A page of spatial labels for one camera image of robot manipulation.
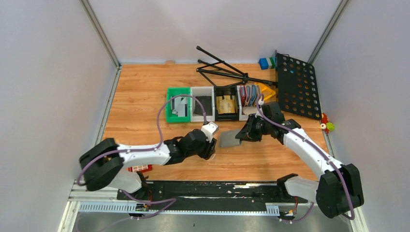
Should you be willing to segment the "grey card holder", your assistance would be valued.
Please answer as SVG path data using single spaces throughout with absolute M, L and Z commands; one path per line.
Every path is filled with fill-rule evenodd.
M 236 138 L 236 135 L 241 131 L 241 129 L 228 130 L 220 134 L 220 145 L 219 147 L 234 147 L 240 146 L 240 139 Z

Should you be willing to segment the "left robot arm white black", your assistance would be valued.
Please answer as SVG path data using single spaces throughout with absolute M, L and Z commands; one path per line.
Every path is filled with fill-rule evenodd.
M 117 144 L 113 138 L 104 139 L 79 158 L 83 185 L 88 191 L 112 187 L 130 193 L 137 200 L 144 199 L 148 186 L 140 175 L 127 168 L 178 164 L 195 155 L 208 160 L 215 152 L 217 131 L 216 125 L 210 123 L 156 145 L 124 145 Z

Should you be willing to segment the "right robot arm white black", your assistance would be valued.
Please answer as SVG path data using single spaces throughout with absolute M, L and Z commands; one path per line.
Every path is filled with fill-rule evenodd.
M 343 164 L 320 148 L 295 120 L 285 120 L 277 102 L 257 106 L 257 113 L 248 116 L 244 127 L 236 133 L 241 142 L 259 142 L 270 135 L 292 150 L 314 172 L 318 181 L 289 174 L 277 180 L 276 195 L 288 202 L 300 197 L 316 203 L 328 218 L 344 215 L 354 219 L 354 209 L 364 204 L 358 168 Z

